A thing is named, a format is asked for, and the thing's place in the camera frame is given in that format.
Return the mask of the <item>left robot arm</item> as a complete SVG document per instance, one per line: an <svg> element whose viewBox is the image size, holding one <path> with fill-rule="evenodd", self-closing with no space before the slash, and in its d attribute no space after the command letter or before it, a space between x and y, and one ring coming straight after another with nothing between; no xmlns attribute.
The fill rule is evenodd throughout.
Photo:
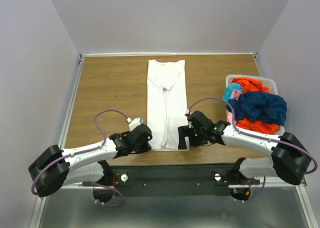
<svg viewBox="0 0 320 228"><path fill-rule="evenodd" d="M112 134L86 146L71 149L49 146L28 168L32 179L31 192L43 198L74 183L107 185L111 173L106 161L147 152L151 149L148 143L151 139L152 131L141 123L130 131Z"/></svg>

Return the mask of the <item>white t shirt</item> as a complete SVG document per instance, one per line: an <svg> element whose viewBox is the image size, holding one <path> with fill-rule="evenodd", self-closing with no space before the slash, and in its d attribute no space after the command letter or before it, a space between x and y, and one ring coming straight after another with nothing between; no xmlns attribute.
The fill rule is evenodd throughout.
<svg viewBox="0 0 320 228"><path fill-rule="evenodd" d="M148 61L147 126L154 151L177 151L179 127L188 124L185 61Z"/></svg>

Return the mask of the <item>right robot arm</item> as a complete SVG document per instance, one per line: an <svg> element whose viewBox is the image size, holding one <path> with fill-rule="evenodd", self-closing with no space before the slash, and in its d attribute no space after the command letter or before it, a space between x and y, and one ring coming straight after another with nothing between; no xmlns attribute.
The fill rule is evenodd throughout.
<svg viewBox="0 0 320 228"><path fill-rule="evenodd" d="M212 122L201 111L186 116L187 124L178 127L178 149L208 143L237 146L262 154L263 158L239 158L226 177L241 184L254 177L278 177L291 185L300 185L311 164L308 151L295 135L268 135L237 130L227 122Z"/></svg>

